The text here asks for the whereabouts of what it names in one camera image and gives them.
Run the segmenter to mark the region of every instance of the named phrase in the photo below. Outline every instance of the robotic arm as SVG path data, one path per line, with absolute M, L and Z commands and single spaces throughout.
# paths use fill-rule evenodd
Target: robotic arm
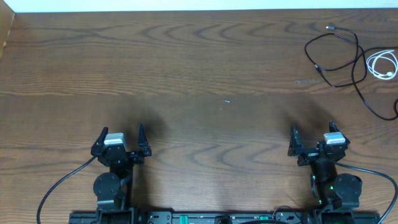
M 298 166 L 311 167 L 312 192 L 319 198 L 319 206 L 302 212 L 289 207 L 288 210 L 278 208 L 274 212 L 262 213 L 176 213 L 129 206 L 132 168 L 143 164 L 144 157 L 151 156 L 152 152 L 141 124 L 138 135 L 140 151 L 137 152 L 126 152 L 123 133 L 108 134 L 108 129 L 104 128 L 91 148 L 91 154 L 109 167 L 109 172 L 101 174 L 94 182 L 98 208 L 95 213 L 71 213 L 69 224 L 380 223 L 379 214 L 354 211 L 359 207 L 362 181 L 355 175 L 337 174 L 335 167 L 339 165 L 337 161 L 345 157 L 350 141 L 332 121 L 329 122 L 329 131 L 313 148 L 304 147 L 295 127 L 290 132 L 288 156 L 297 157 Z

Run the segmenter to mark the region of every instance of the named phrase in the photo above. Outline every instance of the wire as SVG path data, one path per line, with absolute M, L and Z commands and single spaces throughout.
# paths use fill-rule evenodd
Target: wire
M 394 50 L 382 50 L 380 52 L 374 53 L 371 56 L 366 59 L 366 65 L 368 66 L 368 70 L 376 77 L 381 80 L 390 80 L 395 77 L 398 71 L 398 60 L 396 56 L 393 54 Z M 389 54 L 391 57 L 394 59 L 392 60 L 391 58 L 388 57 L 383 57 L 383 55 Z M 381 74 L 377 71 L 375 71 L 374 66 L 376 65 L 377 60 L 381 58 L 384 60 L 389 60 L 393 65 L 395 70 L 393 72 L 387 72 L 386 74 Z
M 352 33 L 352 34 L 354 35 L 355 41 L 350 40 L 350 39 L 348 39 L 348 38 L 346 38 L 346 37 L 344 37 L 344 36 L 342 36 L 342 35 L 339 35 L 339 34 L 327 33 L 327 34 L 322 34 L 322 35 L 320 35 L 320 36 L 318 36 L 318 37 L 316 37 L 316 38 L 310 40 L 308 43 L 306 43 L 306 44 L 305 44 L 305 47 L 304 47 L 305 54 L 307 55 L 308 59 L 310 59 L 310 61 L 314 64 L 315 69 L 318 71 L 318 73 L 320 74 L 320 76 L 327 82 L 327 84 L 329 84 L 331 87 L 334 87 L 334 88 L 340 88 L 340 87 L 345 87 L 345 86 L 353 85 L 353 86 L 355 87 L 355 90 L 357 91 L 357 93 L 358 93 L 360 99 L 363 101 L 363 103 L 366 105 L 366 107 L 368 107 L 368 109 L 369 109 L 374 115 L 376 115 L 378 118 L 383 119 L 383 120 L 385 120 L 385 121 L 393 121 L 393 120 L 397 119 L 397 118 L 398 118 L 398 111 L 397 111 L 398 99 L 396 99 L 395 102 L 394 102 L 394 104 L 393 104 L 393 106 L 394 106 L 394 107 L 393 107 L 393 110 L 394 110 L 394 112 L 395 112 L 396 115 L 393 116 L 393 117 L 391 117 L 391 118 L 385 118 L 385 117 L 383 117 L 383 116 L 377 114 L 377 113 L 370 107 L 369 103 L 365 100 L 364 96 L 363 96 L 362 93 L 360 92 L 360 90 L 359 90 L 357 84 L 360 83 L 361 81 L 363 81 L 363 80 L 366 78 L 366 75 L 368 74 L 367 65 L 366 65 L 366 59 L 365 59 L 365 54 L 366 54 L 367 52 L 369 52 L 369 51 L 371 51 L 371 50 L 377 50 L 377 49 L 398 49 L 398 47 L 372 47 L 372 48 L 370 48 L 370 49 L 363 50 L 363 48 L 359 45 L 357 35 L 356 35 L 355 32 L 353 32 L 352 30 L 345 29 L 345 28 L 333 27 L 333 26 L 327 26 L 326 28 L 327 28 L 327 29 L 330 29 L 330 30 L 343 30 L 343 31 L 350 32 L 350 33 Z M 325 37 L 325 36 L 327 36 L 327 35 L 334 35 L 335 37 L 341 38 L 341 39 L 343 39 L 343 40 L 345 40 L 345 41 L 347 41 L 347 42 L 349 42 L 349 43 L 351 43 L 351 44 L 354 44 L 354 45 L 356 46 L 355 58 L 354 58 L 352 61 L 349 61 L 349 62 L 347 62 L 346 64 L 344 64 L 344 65 L 342 65 L 342 66 L 340 66 L 340 67 L 337 67 L 337 68 L 323 68 L 323 67 L 319 66 L 319 64 L 317 64 L 317 63 L 310 57 L 310 55 L 308 54 L 308 52 L 307 52 L 307 47 L 308 47 L 308 45 L 311 44 L 314 40 L 318 40 L 319 38 Z M 355 66 L 356 66 L 358 60 L 359 60 L 361 57 L 363 58 L 363 62 L 364 62 L 364 66 L 365 66 L 365 73 L 364 73 L 364 76 L 363 76 L 360 80 L 356 81 L 355 78 L 354 78 Z M 345 67 L 347 67 L 348 65 L 351 65 L 351 64 L 353 64 L 352 69 L 351 69 L 351 81 L 352 81 L 351 83 L 345 83 L 345 84 L 342 84 L 342 85 L 333 85 L 333 84 L 331 84 L 331 83 L 326 79 L 326 77 L 323 75 L 323 72 L 322 72 L 322 71 L 326 71 L 326 72 L 337 71 L 337 70 L 342 69 L 342 68 L 345 68 Z
M 87 161 L 85 164 L 83 164 L 81 167 L 75 169 L 74 171 L 70 172 L 68 175 L 66 175 L 65 177 L 62 177 L 62 179 L 58 180 L 57 183 L 54 184 L 54 186 L 52 186 L 50 188 L 50 190 L 44 195 L 42 201 L 40 202 L 40 205 L 37 209 L 37 214 L 36 214 L 36 221 L 37 224 L 41 224 L 40 222 L 40 212 L 42 211 L 42 207 L 44 205 L 45 200 L 47 199 L 47 197 L 51 194 L 51 192 L 59 185 L 61 184 L 64 180 L 68 179 L 70 176 L 72 176 L 73 174 L 76 174 L 77 172 L 81 171 L 84 167 L 86 167 L 88 164 L 90 164 L 91 162 L 93 162 L 93 160 L 96 158 L 96 156 L 93 156 L 89 161 Z
M 288 209 L 290 209 L 291 211 L 293 211 L 294 215 L 300 220 L 300 223 L 303 221 L 303 220 L 302 220 L 303 217 L 300 217 L 292 207 L 287 206 L 287 205 L 282 205 L 282 206 L 280 206 L 279 208 L 277 208 L 277 209 L 274 211 L 274 213 L 272 214 L 272 218 L 273 218 L 273 219 L 276 220 L 275 214 L 276 214 L 276 212 L 277 212 L 279 209 L 281 209 L 281 208 L 288 208 Z
M 338 166 L 341 166 L 341 167 L 344 167 L 344 168 L 353 169 L 353 170 L 361 171 L 361 172 L 367 172 L 367 173 L 374 174 L 374 175 L 379 175 L 379 176 L 384 177 L 384 178 L 386 178 L 386 179 L 388 179 L 388 180 L 390 180 L 392 182 L 392 184 L 394 185 L 394 191 L 395 191 L 394 192 L 394 197 L 392 198 L 392 201 L 391 201 L 390 205 L 388 206 L 386 212 L 384 212 L 384 214 L 381 216 L 381 218 L 377 221 L 377 224 L 381 224 L 381 222 L 387 217 L 387 215 L 390 213 L 391 209 L 393 208 L 394 204 L 397 201 L 398 185 L 394 181 L 394 179 L 389 177 L 386 174 L 382 174 L 380 172 L 376 172 L 376 171 L 373 171 L 373 170 L 363 169 L 363 168 L 359 168 L 359 167 L 355 167 L 355 166 L 349 166 L 349 165 L 346 165 L 346 164 L 341 164 L 341 163 L 336 162 L 336 161 L 333 161 L 333 163 L 335 165 L 338 165 Z
M 244 222 L 241 224 L 263 224 L 263 223 L 290 224 L 287 222 L 277 221 L 277 220 L 255 220 L 255 221 Z

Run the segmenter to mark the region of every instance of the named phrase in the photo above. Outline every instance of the cable connector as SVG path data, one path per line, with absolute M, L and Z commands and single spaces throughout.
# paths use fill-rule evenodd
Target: cable connector
M 315 69 L 318 71 L 320 75 L 322 75 L 322 69 L 318 65 L 315 65 Z
M 391 76 L 394 75 L 394 73 L 393 72 L 387 72 L 385 75 L 387 75 L 388 77 L 391 77 Z
M 326 26 L 326 29 L 335 30 L 335 29 L 337 29 L 337 27 L 334 27 L 334 26 Z

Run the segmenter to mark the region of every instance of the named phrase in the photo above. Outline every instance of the wood grain surface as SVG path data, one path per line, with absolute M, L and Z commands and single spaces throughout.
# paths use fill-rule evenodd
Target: wood grain surface
M 314 144 L 331 119 L 351 140 L 341 162 L 398 179 L 398 121 L 376 118 L 354 88 L 330 88 L 304 54 L 327 25 L 355 30 L 364 48 L 398 45 L 395 9 L 18 14 L 0 62 L 0 223 L 34 223 L 44 194 L 91 157 L 102 127 L 124 132 L 136 149 L 140 122 L 153 156 L 134 168 L 139 205 L 316 205 L 309 167 L 287 156 L 290 125 Z M 326 67 L 354 55 L 332 38 L 309 51 Z M 327 75 L 342 83 L 349 71 Z M 393 115 L 396 78 L 370 75 L 359 87 L 375 110 Z M 92 185 L 106 171 L 95 161 L 59 185 L 42 223 L 94 210 Z M 338 172 L 362 178 L 361 210 L 384 213 L 394 194 L 388 180 Z M 385 223 L 397 216 L 394 208 Z

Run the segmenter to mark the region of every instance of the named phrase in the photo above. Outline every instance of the coiled black cable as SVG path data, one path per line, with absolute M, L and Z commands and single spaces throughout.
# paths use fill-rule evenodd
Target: coiled black cable
M 355 32 L 353 32 L 352 30 L 345 29 L 345 28 L 333 27 L 333 26 L 327 26 L 326 28 L 327 28 L 327 29 L 331 29 L 331 30 L 343 30 L 343 31 L 350 32 L 350 33 L 352 33 L 352 34 L 354 35 L 355 41 L 352 41 L 352 40 L 350 40 L 350 39 L 348 39 L 348 38 L 346 38 L 346 37 L 344 37 L 344 36 L 342 36 L 342 35 L 339 35 L 339 34 L 327 33 L 327 34 L 322 34 L 322 35 L 320 35 L 320 36 L 318 36 L 318 37 L 316 37 L 316 38 L 310 40 L 307 44 L 305 44 L 305 47 L 304 47 L 305 54 L 307 55 L 308 59 L 310 59 L 310 61 L 314 64 L 315 69 L 318 71 L 318 73 L 321 75 L 321 77 L 326 81 L 327 84 L 329 84 L 331 87 L 334 87 L 334 88 L 340 88 L 340 87 L 345 87 L 345 86 L 353 85 L 353 86 L 355 87 L 355 90 L 357 91 L 357 93 L 358 93 L 360 99 L 363 101 L 363 103 L 366 105 L 366 107 L 368 107 L 368 109 L 369 109 L 374 115 L 376 115 L 378 118 L 383 119 L 383 120 L 385 120 L 385 121 L 393 121 L 393 120 L 397 119 L 397 118 L 398 118 L 398 111 L 397 111 L 398 99 L 395 100 L 394 105 L 393 105 L 393 110 L 394 110 L 394 112 L 395 112 L 396 115 L 395 115 L 394 117 L 391 117 L 391 118 L 385 118 L 385 117 L 383 117 L 383 116 L 377 114 L 377 113 L 370 107 L 369 103 L 365 100 L 364 96 L 363 96 L 362 93 L 360 92 L 360 90 L 359 90 L 357 84 L 360 83 L 361 81 L 363 81 L 363 80 L 366 78 L 366 75 L 368 74 L 368 68 L 366 67 L 366 58 L 365 58 L 365 54 L 366 54 L 367 52 L 369 52 L 370 50 L 377 50 L 377 49 L 398 49 L 398 47 L 372 47 L 372 48 L 370 48 L 370 49 L 363 50 L 363 48 L 359 45 L 357 35 L 356 35 Z M 354 58 L 352 61 L 347 62 L 346 64 L 344 64 L 344 65 L 342 65 L 342 66 L 339 66 L 339 67 L 337 67 L 337 68 L 323 68 L 323 67 L 319 66 L 319 65 L 310 57 L 310 55 L 308 54 L 308 52 L 307 52 L 307 46 L 308 46 L 309 44 L 311 44 L 314 40 L 318 40 L 318 39 L 320 39 L 320 38 L 322 38 L 322 37 L 325 37 L 325 36 L 327 36 L 327 35 L 334 35 L 335 37 L 341 38 L 341 39 L 343 39 L 343 40 L 345 40 L 345 41 L 347 41 L 347 42 L 349 42 L 349 43 L 351 43 L 351 44 L 354 44 L 354 45 L 356 46 L 355 58 Z M 364 66 L 365 66 L 365 74 L 364 74 L 364 76 L 363 76 L 360 80 L 355 81 L 355 77 L 354 77 L 355 66 L 356 66 L 358 60 L 359 60 L 361 57 L 363 58 L 363 62 L 364 62 Z M 351 83 L 345 83 L 345 84 L 342 84 L 342 85 L 332 85 L 332 84 L 326 79 L 326 77 L 324 76 L 324 74 L 323 74 L 323 72 L 322 72 L 322 70 L 323 70 L 323 71 L 326 71 L 326 72 L 337 71 L 337 70 L 342 69 L 342 68 L 345 68 L 345 67 L 347 67 L 348 65 L 351 65 L 351 64 L 353 64 L 352 69 L 351 69 L 351 81 L 352 81 Z

